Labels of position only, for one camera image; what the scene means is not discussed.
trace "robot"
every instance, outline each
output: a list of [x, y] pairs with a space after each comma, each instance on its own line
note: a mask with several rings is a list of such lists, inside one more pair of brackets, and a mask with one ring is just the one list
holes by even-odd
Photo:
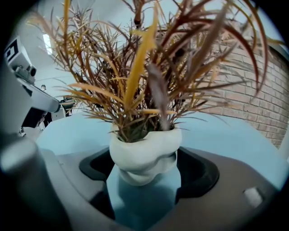
[[58, 100], [34, 85], [37, 69], [31, 64], [19, 36], [6, 47], [4, 56], [10, 71], [28, 93], [32, 103], [21, 127], [35, 128], [42, 116], [47, 112], [58, 112], [61, 105]]

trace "ceiling light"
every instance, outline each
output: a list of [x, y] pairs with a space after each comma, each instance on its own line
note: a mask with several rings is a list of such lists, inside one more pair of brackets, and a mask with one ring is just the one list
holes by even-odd
[[51, 43], [50, 43], [50, 37], [48, 34], [44, 34], [43, 35], [43, 40], [44, 40], [44, 43], [45, 43], [45, 48], [46, 48], [46, 51], [49, 55], [52, 55], [52, 49], [51, 49]]

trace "brown leaf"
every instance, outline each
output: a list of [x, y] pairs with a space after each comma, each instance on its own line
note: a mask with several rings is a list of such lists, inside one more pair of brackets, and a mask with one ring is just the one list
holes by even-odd
[[205, 56], [207, 55], [207, 53], [209, 52], [212, 46], [212, 43], [218, 37], [219, 32], [223, 26], [224, 20], [226, 18], [228, 6], [229, 6], [228, 3], [225, 4], [225, 6], [220, 11], [220, 13], [216, 16], [216, 19], [214, 20], [214, 23], [210, 27], [210, 32], [207, 35], [202, 47], [197, 52], [195, 57], [193, 57], [191, 68], [187, 74], [186, 83], [190, 83], [192, 79], [195, 77], [195, 73], [197, 72], [201, 64], [203, 63]]
[[161, 126], [164, 131], [169, 129], [167, 120], [168, 96], [166, 83], [162, 77], [162, 73], [155, 64], [147, 66], [149, 74], [149, 87], [152, 92], [155, 106], [161, 111]]

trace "white ceramic pot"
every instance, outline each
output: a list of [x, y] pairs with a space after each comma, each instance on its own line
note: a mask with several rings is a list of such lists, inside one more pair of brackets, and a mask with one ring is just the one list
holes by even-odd
[[141, 186], [176, 166], [181, 141], [182, 133], [177, 126], [170, 131], [149, 132], [135, 143], [122, 142], [112, 133], [109, 152], [120, 168], [121, 177], [131, 185]]

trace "gray panel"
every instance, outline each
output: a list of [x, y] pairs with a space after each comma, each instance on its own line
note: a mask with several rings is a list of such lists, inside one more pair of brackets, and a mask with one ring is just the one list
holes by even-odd
[[[200, 150], [188, 150], [214, 162], [220, 171], [215, 187], [200, 198], [180, 199], [151, 231], [235, 230], [261, 212], [276, 189], [249, 165]], [[243, 193], [257, 187], [263, 202], [254, 208]]]
[[90, 151], [56, 156], [66, 177], [87, 201], [90, 201], [97, 193], [106, 187], [103, 181], [92, 180], [79, 169], [80, 161], [94, 153], [95, 151]]
[[0, 86], [4, 86], [0, 91], [0, 133], [16, 134], [31, 108], [32, 101], [6, 63], [2, 64], [0, 76]]
[[129, 231], [129, 228], [116, 224], [88, 203], [73, 187], [57, 162], [54, 153], [41, 150], [47, 172], [56, 194], [62, 202], [74, 231]]

